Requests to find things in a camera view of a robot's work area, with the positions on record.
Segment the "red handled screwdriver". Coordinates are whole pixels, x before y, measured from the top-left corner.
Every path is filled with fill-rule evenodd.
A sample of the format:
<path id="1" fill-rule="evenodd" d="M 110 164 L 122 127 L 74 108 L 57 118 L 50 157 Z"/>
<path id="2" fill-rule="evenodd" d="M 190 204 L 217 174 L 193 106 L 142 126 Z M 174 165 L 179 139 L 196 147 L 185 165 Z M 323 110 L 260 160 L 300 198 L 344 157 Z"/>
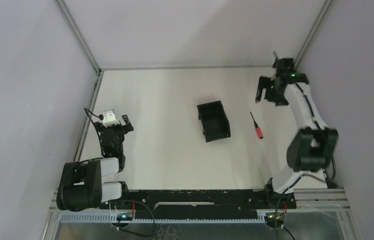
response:
<path id="1" fill-rule="evenodd" d="M 250 112 L 250 115 L 253 119 L 254 128 L 255 128 L 255 131 L 256 131 L 256 134 L 257 134 L 258 138 L 263 139 L 263 133 L 262 133 L 261 128 L 259 127 L 258 123 L 255 121 L 253 113 Z"/>

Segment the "black plastic bin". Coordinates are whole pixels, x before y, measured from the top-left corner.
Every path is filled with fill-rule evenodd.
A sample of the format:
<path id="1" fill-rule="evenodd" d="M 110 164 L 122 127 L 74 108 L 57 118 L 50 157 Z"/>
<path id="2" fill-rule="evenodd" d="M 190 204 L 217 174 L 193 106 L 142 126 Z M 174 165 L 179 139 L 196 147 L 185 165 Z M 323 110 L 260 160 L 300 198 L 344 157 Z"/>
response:
<path id="1" fill-rule="evenodd" d="M 197 105 L 207 143 L 231 137 L 229 120 L 220 100 Z"/>

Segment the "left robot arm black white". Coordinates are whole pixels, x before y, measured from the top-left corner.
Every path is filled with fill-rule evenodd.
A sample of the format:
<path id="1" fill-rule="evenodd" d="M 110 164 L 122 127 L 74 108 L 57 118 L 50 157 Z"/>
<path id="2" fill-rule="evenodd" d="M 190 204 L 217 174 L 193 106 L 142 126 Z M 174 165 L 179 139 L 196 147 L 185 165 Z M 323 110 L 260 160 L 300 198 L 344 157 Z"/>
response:
<path id="1" fill-rule="evenodd" d="M 120 209 L 130 204 L 131 195 L 126 191 L 124 181 L 104 180 L 104 177 L 120 173 L 125 168 L 123 142 L 125 135 L 134 128 L 126 114 L 122 120 L 124 123 L 108 111 L 103 113 L 101 121 L 93 124 L 101 156 L 64 165 L 56 199 L 58 209 L 80 212 L 110 201 Z"/>

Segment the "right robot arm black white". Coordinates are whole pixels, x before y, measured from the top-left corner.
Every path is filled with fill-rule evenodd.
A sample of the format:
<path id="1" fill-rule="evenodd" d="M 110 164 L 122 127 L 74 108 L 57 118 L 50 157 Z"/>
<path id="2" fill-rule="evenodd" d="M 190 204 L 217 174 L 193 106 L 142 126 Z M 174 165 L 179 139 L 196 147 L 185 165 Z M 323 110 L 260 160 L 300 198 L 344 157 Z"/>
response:
<path id="1" fill-rule="evenodd" d="M 265 188 L 264 203 L 277 208 L 292 193 L 303 177 L 333 165 L 338 131 L 330 128 L 319 114 L 311 95 L 309 80 L 295 68 L 293 58 L 275 57 L 272 76 L 260 76 L 255 102 L 262 99 L 275 106 L 289 106 L 296 122 L 296 134 L 286 150 L 286 162 L 278 175 L 271 177 Z"/>

